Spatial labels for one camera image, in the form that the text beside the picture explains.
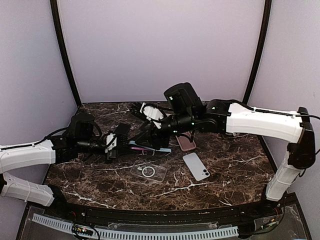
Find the clear magsafe phone case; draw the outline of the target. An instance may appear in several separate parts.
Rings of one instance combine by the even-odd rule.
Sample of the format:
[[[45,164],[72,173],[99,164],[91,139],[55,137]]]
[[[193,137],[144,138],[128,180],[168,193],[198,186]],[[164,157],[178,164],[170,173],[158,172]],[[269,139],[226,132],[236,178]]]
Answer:
[[[162,183],[166,177],[167,169],[151,162],[137,160],[130,169],[130,173],[139,178]]]

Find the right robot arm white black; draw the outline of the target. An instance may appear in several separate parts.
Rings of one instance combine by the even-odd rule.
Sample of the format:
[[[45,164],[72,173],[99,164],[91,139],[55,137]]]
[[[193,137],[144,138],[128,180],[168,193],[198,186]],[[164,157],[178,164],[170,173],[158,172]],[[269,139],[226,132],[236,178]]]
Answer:
[[[185,137],[187,132],[216,134],[252,134],[287,141],[284,160],[267,184],[265,198],[255,205],[255,213],[266,217],[298,175],[316,161],[315,133],[308,110],[280,111],[251,107],[235,100],[213,99],[204,104],[188,82],[176,84],[164,92],[169,104],[135,103],[131,112],[150,127],[137,142],[156,150],[165,148],[169,137]]]

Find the pink phone case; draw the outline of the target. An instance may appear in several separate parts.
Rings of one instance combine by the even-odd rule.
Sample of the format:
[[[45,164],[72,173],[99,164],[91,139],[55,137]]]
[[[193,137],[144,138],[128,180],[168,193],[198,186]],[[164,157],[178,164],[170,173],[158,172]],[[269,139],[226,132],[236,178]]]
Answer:
[[[178,142],[180,149],[183,152],[194,150],[197,147],[194,141],[190,142],[190,140],[187,139],[185,136],[176,136],[175,138]]]

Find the light blue phone case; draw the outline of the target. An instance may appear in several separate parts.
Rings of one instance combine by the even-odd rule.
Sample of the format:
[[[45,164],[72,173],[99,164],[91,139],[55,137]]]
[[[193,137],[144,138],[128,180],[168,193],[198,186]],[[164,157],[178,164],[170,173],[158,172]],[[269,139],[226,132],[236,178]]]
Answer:
[[[136,144],[136,142],[133,141],[133,140],[130,140],[128,144],[129,144],[130,147],[146,148],[146,149],[149,149],[150,151],[154,151],[154,152],[160,152],[160,153],[171,153],[171,152],[172,152],[172,150],[171,150],[170,148],[162,148],[162,147],[161,147],[161,148],[159,148],[159,149],[155,149],[155,148],[153,148],[153,147],[138,145],[138,144]]]

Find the phone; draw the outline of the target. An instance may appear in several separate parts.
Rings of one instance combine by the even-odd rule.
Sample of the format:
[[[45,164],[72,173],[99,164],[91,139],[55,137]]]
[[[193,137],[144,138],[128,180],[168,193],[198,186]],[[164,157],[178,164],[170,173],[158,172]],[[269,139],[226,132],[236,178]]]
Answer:
[[[184,155],[182,159],[196,181],[202,181],[211,175],[196,153]]]
[[[150,149],[147,149],[144,147],[138,147],[138,146],[131,146],[130,149],[134,151],[150,151]]]
[[[126,123],[120,123],[115,129],[117,135],[127,135],[131,129],[131,125]]]

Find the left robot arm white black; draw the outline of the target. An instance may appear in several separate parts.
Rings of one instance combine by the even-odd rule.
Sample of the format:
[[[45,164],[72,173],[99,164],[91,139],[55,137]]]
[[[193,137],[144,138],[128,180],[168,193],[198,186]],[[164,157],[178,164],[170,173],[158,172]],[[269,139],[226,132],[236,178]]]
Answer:
[[[80,153],[101,155],[108,162],[129,149],[130,125],[120,123],[106,134],[89,113],[74,115],[67,127],[42,140],[0,147],[0,195],[33,202],[51,210],[60,218],[71,213],[61,190],[54,185],[40,185],[11,175],[11,170],[37,165],[54,165],[76,159]]]

